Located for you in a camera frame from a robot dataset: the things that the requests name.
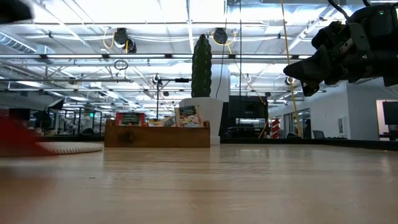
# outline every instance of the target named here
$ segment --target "ceiling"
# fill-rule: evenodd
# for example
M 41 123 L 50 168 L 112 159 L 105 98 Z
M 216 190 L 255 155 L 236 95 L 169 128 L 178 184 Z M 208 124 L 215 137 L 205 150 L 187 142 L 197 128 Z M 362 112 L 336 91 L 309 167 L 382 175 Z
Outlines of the ceiling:
M 53 54 L 123 54 L 122 49 L 113 45 L 113 32 L 118 27 L 127 28 L 127 33 L 137 46 L 139 54 L 192 54 L 193 46 L 200 34 L 210 35 L 210 44 L 215 54 L 243 55 L 285 55 L 285 32 L 283 29 L 282 9 L 279 1 L 261 0 L 31 0 L 35 19 L 3 25 L 1 33 L 14 40 L 36 49 L 36 53 Z M 331 21 L 343 20 L 324 0 L 285 0 L 285 19 L 287 26 L 287 45 L 292 55 L 310 55 L 315 52 L 311 38 Z M 348 14 L 363 7 L 362 0 L 342 0 L 343 9 Z M 216 27 L 226 27 L 231 42 L 230 50 L 217 45 L 211 39 Z M 22 54 L 7 45 L 0 45 L 2 54 Z M 152 78 L 159 74 L 162 78 L 190 78 L 192 64 L 188 59 L 136 59 L 129 60 L 129 68 L 119 73 L 118 78 L 127 77 L 134 82 L 101 82 L 101 79 L 116 78 L 117 71 L 110 60 L 69 60 L 56 59 L 49 63 L 37 60 L 2 59 L 3 78 L 25 77 L 28 79 L 98 79 L 94 82 L 79 82 L 71 85 L 67 82 L 47 82 L 43 85 L 51 88 L 96 88 L 114 89 L 118 95 L 116 103 L 155 103 L 152 95 L 144 92 L 117 92 L 118 88 L 137 90 L 153 88 Z M 231 82 L 239 82 L 238 64 L 226 61 L 224 65 L 230 71 Z M 245 61 L 242 73 L 250 76 L 255 89 L 286 89 L 283 68 L 286 60 Z M 243 80 L 243 88 L 248 85 Z M 14 88 L 21 86 L 13 83 Z M 23 85 L 36 88 L 34 85 Z M 170 82 L 164 89 L 189 89 L 189 83 Z M 77 96 L 76 93 L 57 91 L 54 93 Z M 93 92 L 83 96 L 96 102 L 104 97 Z M 190 96 L 189 91 L 171 93 L 162 96 L 166 99 L 179 99 Z M 275 93 L 272 99 L 290 100 L 286 94 Z

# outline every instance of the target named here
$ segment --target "red blurry object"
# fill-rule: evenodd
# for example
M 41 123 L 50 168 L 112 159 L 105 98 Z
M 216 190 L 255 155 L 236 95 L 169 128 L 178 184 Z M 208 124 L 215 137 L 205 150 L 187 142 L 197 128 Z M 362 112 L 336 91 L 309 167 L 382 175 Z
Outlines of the red blurry object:
M 0 116 L 0 156 L 53 156 L 21 123 Z

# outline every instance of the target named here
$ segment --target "ductwork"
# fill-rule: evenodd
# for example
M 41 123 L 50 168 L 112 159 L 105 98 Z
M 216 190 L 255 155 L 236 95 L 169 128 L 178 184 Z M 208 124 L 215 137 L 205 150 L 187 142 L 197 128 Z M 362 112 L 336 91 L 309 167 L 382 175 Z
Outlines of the ductwork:
M 0 45 L 6 45 L 14 50 L 24 54 L 54 54 L 54 50 L 46 45 L 41 44 L 26 44 L 23 41 L 7 34 L 4 31 L 0 32 Z

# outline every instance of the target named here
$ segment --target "green plant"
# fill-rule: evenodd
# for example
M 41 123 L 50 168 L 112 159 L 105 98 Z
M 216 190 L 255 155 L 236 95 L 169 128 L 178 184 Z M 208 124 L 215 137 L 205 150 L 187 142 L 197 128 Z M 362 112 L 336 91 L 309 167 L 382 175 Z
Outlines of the green plant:
M 192 57 L 192 94 L 194 97 L 210 97 L 211 45 L 205 34 L 199 37 Z

